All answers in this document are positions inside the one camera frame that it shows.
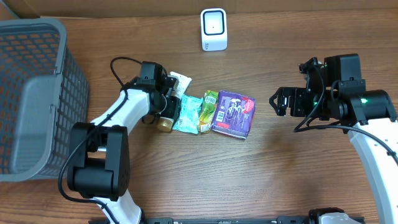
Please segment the green yellow snack packet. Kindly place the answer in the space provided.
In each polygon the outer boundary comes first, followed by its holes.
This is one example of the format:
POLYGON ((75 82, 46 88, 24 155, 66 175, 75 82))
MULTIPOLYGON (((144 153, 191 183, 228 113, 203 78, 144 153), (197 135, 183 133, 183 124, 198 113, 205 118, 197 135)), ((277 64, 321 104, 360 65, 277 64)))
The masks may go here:
POLYGON ((202 109, 199 116, 198 130, 201 133, 209 133, 211 123, 218 105, 218 92, 207 90, 203 97, 202 109))

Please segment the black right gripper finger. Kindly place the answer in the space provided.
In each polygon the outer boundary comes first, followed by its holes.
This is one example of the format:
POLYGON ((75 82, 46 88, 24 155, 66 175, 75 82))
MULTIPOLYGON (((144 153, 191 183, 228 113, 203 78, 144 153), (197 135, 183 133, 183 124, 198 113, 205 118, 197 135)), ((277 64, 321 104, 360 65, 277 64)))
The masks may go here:
POLYGON ((278 88, 277 91, 270 97, 270 100, 283 97, 289 97, 289 87, 278 88))
POLYGON ((274 109, 277 116, 286 116, 286 110, 289 105, 289 98, 286 96, 272 96, 269 103, 274 109))

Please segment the teal snack packet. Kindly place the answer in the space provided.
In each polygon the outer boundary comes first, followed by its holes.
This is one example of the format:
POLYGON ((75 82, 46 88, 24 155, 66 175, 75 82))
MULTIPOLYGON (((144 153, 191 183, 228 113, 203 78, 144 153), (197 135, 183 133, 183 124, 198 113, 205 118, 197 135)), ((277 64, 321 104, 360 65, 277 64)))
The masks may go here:
POLYGON ((183 95, 181 110, 173 129, 184 133, 198 134, 199 115, 203 100, 194 96, 183 95))

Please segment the purple Carefree package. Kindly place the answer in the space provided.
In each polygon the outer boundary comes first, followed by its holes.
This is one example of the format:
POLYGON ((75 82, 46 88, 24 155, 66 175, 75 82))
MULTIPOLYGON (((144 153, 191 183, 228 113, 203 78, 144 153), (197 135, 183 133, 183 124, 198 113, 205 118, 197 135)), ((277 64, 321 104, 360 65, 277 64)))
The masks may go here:
POLYGON ((221 90, 211 128, 221 134, 246 139, 251 130, 255 109, 254 98, 221 90))

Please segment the white tube with gold cap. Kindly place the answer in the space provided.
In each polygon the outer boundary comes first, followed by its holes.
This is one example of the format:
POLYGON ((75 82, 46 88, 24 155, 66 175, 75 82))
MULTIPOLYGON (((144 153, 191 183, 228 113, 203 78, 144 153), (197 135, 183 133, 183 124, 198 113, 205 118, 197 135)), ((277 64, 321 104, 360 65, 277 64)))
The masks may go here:
POLYGON ((167 133, 171 132, 174 124, 178 120, 181 110, 182 96, 192 81, 191 78, 176 72, 170 72, 170 77, 174 78, 176 82, 172 89, 168 91, 165 96, 167 105, 163 112, 161 112, 157 123, 157 128, 160 131, 167 133))

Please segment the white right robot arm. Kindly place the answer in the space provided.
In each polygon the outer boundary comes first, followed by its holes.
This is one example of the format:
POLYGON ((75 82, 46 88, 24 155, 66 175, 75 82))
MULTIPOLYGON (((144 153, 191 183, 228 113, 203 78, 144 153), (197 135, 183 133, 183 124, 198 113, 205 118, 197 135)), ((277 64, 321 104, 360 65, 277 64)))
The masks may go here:
POLYGON ((397 223, 397 112, 384 90, 367 90, 358 54, 312 57, 299 64, 306 85, 280 87, 269 98, 276 115, 301 117, 294 128, 340 129, 368 178, 380 223, 397 223))

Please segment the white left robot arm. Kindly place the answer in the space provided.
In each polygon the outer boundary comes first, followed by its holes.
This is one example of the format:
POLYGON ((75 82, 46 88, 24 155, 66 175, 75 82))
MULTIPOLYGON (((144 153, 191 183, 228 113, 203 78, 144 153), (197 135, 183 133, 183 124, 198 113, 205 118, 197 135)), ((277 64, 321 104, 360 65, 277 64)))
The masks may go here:
POLYGON ((119 98, 100 117, 72 126, 69 156, 60 175, 80 194, 79 203, 94 203, 107 223, 145 223, 143 210, 128 191, 128 136, 145 116, 175 111, 172 92, 179 80, 155 62, 141 62, 141 71, 121 84, 119 98))

